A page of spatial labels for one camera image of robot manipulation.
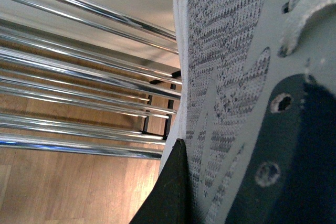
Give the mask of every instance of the metal bar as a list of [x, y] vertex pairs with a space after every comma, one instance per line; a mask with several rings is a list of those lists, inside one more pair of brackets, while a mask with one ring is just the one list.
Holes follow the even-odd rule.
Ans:
[[102, 102], [109, 102], [109, 103], [118, 104], [118, 105], [131, 106], [137, 109], [145, 109], [145, 110], [150, 110], [150, 111], [155, 111], [155, 112], [160, 112], [160, 113], [176, 114], [177, 112], [175, 110], [163, 109], [160, 107], [151, 106], [151, 105], [147, 105], [143, 103], [130, 102], [130, 101], [125, 101], [125, 100], [121, 100], [117, 98], [105, 97], [102, 95], [95, 95], [95, 94], [90, 94], [86, 92], [73, 91], [70, 89], [60, 88], [56, 86], [41, 84], [41, 83], [22, 80], [22, 79], [16, 79], [12, 77], [0, 76], [0, 82], [7, 83], [7, 84], [13, 84], [13, 85], [19, 85], [22, 87], [40, 89], [40, 90], [57, 92], [57, 93], [62, 93], [62, 94], [68, 94], [68, 95], [73, 95], [76, 97], [88, 98], [88, 99], [98, 100]]
[[0, 134], [0, 147], [147, 159], [160, 159], [162, 156], [162, 151], [148, 148], [101, 145], [17, 134]]
[[85, 136], [130, 143], [165, 144], [165, 141], [163, 141], [162, 138], [151, 135], [138, 134], [131, 131], [111, 129], [108, 127], [98, 127], [88, 124], [50, 121], [2, 113], [0, 113], [0, 127], [74, 136]]
[[17, 32], [13, 29], [0, 27], [0, 38], [9, 42], [22, 44], [28, 47], [38, 48], [51, 52], [56, 52], [68, 57], [97, 63], [103, 66], [140, 74], [145, 77], [155, 78], [173, 84], [182, 84], [180, 80], [171, 78], [172, 74], [159, 70], [154, 70], [145, 66], [129, 63], [124, 60], [113, 59], [109, 56], [98, 54], [75, 47], [69, 47], [59, 42], [48, 41], [33, 35]]
[[115, 34], [115, 35], [118, 35], [118, 36], [121, 36], [121, 37], [124, 37], [124, 38], [127, 38], [127, 39], [131, 39], [133, 41], [136, 41], [136, 42], [139, 42], [139, 43], [151, 46], [151, 47], [155, 47], [155, 48], [167, 51], [167, 52], [171, 52], [171, 53], [176, 54], [176, 55], [179, 54], [176, 49], [169, 48], [167, 46], [161, 45], [161, 44], [156, 43], [154, 41], [144, 39], [144, 38], [141, 38], [141, 37], [138, 37], [138, 36], [132, 35], [130, 33], [126, 33], [124, 31], [120, 31], [120, 30], [117, 30], [117, 29], [114, 29], [114, 28], [111, 28], [111, 27], [108, 27], [108, 26], [104, 26], [104, 25], [98, 24], [96, 22], [92, 22], [92, 21], [89, 21], [89, 20], [77, 18], [77, 17], [71, 16], [69, 14], [66, 14], [64, 12], [60, 12], [58, 10], [51, 9], [49, 7], [41, 6], [41, 5], [35, 4], [33, 2], [27, 1], [27, 0], [11, 0], [11, 1], [15, 1], [15, 2], [18, 2], [20, 4], [33, 7], [33, 8], [38, 9], [38, 10], [43, 10], [44, 12], [48, 12], [48, 13], [51, 13], [51, 14], [54, 14], [54, 15], [57, 15], [57, 16], [60, 16], [60, 17], [63, 17], [63, 18], [69, 19], [69, 20], [73, 20], [73, 21], [76, 21], [78, 23], [81, 23], [81, 24], [84, 24], [84, 25], [87, 25], [87, 26], [91, 26], [91, 27], [99, 29], [99, 30], [103, 30], [103, 31], [106, 31], [106, 32], [111, 33], [111, 34]]
[[64, 61], [32, 55], [13, 49], [7, 49], [4, 47], [0, 47], [0, 60], [55, 73], [66, 74], [68, 76], [78, 77], [90, 81], [98, 81], [100, 83], [110, 84], [120, 88], [156, 94], [169, 99], [179, 99], [181, 97], [179, 92], [151, 85], [144, 81], [74, 65]]
[[139, 111], [139, 110], [131, 110], [127, 108], [121, 108], [119, 106], [112, 106], [108, 104], [89, 102], [89, 101], [78, 100], [74, 98], [59, 97], [57, 95], [44, 94], [44, 93], [40, 93], [36, 91], [32, 92], [32, 91], [18, 89], [18, 88], [0, 86], [0, 93], [15, 95], [18, 97], [42, 100], [42, 101], [47, 101], [47, 102], [63, 103], [63, 104], [74, 105], [74, 106], [79, 106], [83, 108], [95, 109], [95, 110], [110, 111], [110, 112], [115, 112], [115, 113], [124, 114], [124, 115], [141, 116], [143, 118], [147, 116], [167, 118], [166, 115], [144, 112], [144, 111]]
[[44, 46], [44, 44], [55, 46], [57, 50], [64, 51], [65, 55], [70, 54], [72, 52], [78, 52], [78, 53], [83, 54], [83, 55], [94, 56], [95, 58], [98, 58], [98, 59], [101, 58], [101, 59], [104, 59], [104, 60], [109, 60], [111, 63], [114, 63], [117, 66], [120, 65], [121, 67], [130, 67], [131, 69], [142, 71], [143, 73], [146, 73], [146, 74], [155, 74], [155, 76], [159, 76], [159, 77], [172, 77], [172, 75], [174, 74], [174, 73], [171, 74], [171, 73], [168, 73], [168, 72], [165, 72], [165, 71], [150, 68], [150, 67], [147, 67], [147, 66], [139, 65], [139, 64], [136, 64], [136, 63], [131, 63], [131, 62], [126, 61], [126, 60], [112, 58], [112, 57], [107, 56], [107, 55], [102, 55], [102, 54], [99, 54], [97, 52], [85, 50], [85, 49], [74, 47], [74, 46], [71, 46], [71, 45], [66, 45], [66, 44], [63, 44], [61, 42], [55, 42], [55, 41], [47, 40], [46, 38], [41, 38], [41, 37], [38, 37], [38, 36], [34, 36], [32, 34], [27, 34], [27, 33], [21, 32], [21, 31], [16, 31], [14, 29], [10, 29], [10, 28], [7, 28], [7, 27], [0, 27], [0, 31], [1, 31], [1, 36], [3, 36], [4, 39], [6, 39], [6, 38], [7, 39], [17, 39], [17, 38], [19, 38], [21, 40], [23, 40], [23, 39], [32, 40], [32, 43], [27, 42], [27, 43], [30, 43], [29, 44], [30, 47], [34, 46], [33, 43], [38, 42], [39, 44], [42, 44], [43, 46]]
[[56, 0], [61, 3], [74, 6], [81, 10], [102, 16], [104, 18], [110, 19], [115, 22], [122, 23], [124, 25], [130, 26], [134, 29], [144, 31], [149, 34], [163, 37], [169, 40], [176, 40], [175, 34], [163, 27], [156, 26], [151, 23], [146, 23], [143, 20], [133, 18], [126, 14], [117, 12], [116, 10], [107, 9], [104, 6], [98, 5], [97, 3], [88, 0]]
[[129, 95], [129, 94], [113, 92], [113, 91], [109, 91], [109, 90], [105, 90], [105, 89], [97, 89], [97, 88], [93, 88], [93, 87], [90, 87], [90, 86], [79, 85], [79, 84], [76, 84], [76, 83], [70, 83], [70, 82], [66, 82], [66, 81], [59, 81], [59, 80], [55, 80], [55, 79], [52, 79], [52, 78], [37, 76], [35, 74], [22, 73], [22, 72], [18, 72], [18, 71], [14, 71], [14, 70], [8, 70], [8, 69], [1, 69], [1, 71], [6, 72], [6, 73], [11, 73], [11, 74], [18, 74], [18, 75], [25, 76], [25, 77], [32, 77], [32, 78], [36, 78], [36, 79], [40, 79], [40, 80], [50, 81], [50, 82], [54, 82], [54, 83], [58, 83], [58, 84], [64, 84], [64, 85], [69, 85], [69, 86], [73, 86], [73, 87], [85, 88], [85, 89], [94, 90], [94, 91], [98, 91], [98, 92], [104, 92], [104, 93], [107, 93], [107, 94], [120, 95], [120, 96], [124, 96], [124, 97], [127, 97], [127, 98], [138, 99], [138, 100], [141, 100], [141, 101], [149, 101], [148, 98], [135, 97], [135, 96]]

